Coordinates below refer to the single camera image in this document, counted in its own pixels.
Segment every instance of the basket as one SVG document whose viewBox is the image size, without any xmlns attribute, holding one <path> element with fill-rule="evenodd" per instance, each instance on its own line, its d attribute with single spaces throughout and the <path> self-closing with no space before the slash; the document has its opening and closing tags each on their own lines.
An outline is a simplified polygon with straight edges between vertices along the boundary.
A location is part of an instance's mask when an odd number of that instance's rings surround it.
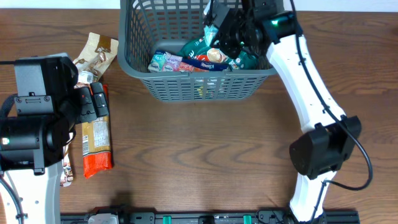
<svg viewBox="0 0 398 224">
<path fill-rule="evenodd" d="M 220 0 L 241 7 L 240 0 Z M 159 72 L 147 67 L 155 50 L 176 54 L 187 42 L 203 37 L 202 13 L 208 0 L 121 0 L 118 62 L 161 101 L 235 100 L 251 96 L 276 74 L 267 59 L 258 70 Z"/>
</svg>

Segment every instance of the red snack package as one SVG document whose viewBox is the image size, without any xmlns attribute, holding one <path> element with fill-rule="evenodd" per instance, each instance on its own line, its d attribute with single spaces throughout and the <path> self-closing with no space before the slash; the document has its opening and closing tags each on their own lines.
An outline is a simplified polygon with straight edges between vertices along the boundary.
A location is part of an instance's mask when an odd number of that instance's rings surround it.
<svg viewBox="0 0 398 224">
<path fill-rule="evenodd" d="M 104 85 L 108 97 L 108 86 Z M 101 170 L 112 169 L 109 116 L 82 124 L 83 129 L 83 167 L 86 179 Z"/>
</svg>

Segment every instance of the green light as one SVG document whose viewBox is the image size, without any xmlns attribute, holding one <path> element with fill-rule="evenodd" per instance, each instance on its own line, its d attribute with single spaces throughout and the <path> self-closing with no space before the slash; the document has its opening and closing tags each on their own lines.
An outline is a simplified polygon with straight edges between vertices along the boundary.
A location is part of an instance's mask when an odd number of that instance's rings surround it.
<svg viewBox="0 0 398 224">
<path fill-rule="evenodd" d="M 2 138 L 2 144 L 3 145 L 8 145 L 10 143 L 10 139 L 8 138 Z"/>
</svg>

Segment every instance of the white background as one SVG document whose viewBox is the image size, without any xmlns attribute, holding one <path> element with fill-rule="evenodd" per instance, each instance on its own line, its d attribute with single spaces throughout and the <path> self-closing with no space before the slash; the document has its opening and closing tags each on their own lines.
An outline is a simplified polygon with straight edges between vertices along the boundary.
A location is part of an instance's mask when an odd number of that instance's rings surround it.
<svg viewBox="0 0 398 224">
<path fill-rule="evenodd" d="M 283 0 L 290 10 L 290 1 Z M 301 11 L 398 12 L 398 0 L 295 0 Z M 119 9 L 120 0 L 0 0 L 0 8 Z"/>
</svg>

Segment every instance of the wooden table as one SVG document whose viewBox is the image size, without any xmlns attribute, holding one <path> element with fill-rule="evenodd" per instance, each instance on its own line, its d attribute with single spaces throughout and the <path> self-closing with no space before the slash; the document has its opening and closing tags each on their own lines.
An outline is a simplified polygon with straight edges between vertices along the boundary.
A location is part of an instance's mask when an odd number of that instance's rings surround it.
<svg viewBox="0 0 398 224">
<path fill-rule="evenodd" d="M 363 124 L 374 182 L 361 192 L 331 186 L 325 208 L 355 208 L 362 223 L 398 220 L 397 14 L 303 12 L 312 58 L 328 89 Z M 0 10 L 0 60 L 68 52 L 76 58 L 89 32 L 118 37 L 119 11 Z M 11 66 L 0 66 L 0 101 L 16 92 Z M 296 175 L 289 144 L 300 135 L 278 76 L 243 101 L 161 103 L 115 61 L 109 85 L 115 167 L 86 180 L 81 129 L 72 143 L 75 180 L 60 191 L 62 213 L 128 204 L 161 212 L 284 207 Z M 360 185 L 365 161 L 355 149 L 335 180 Z"/>
</svg>

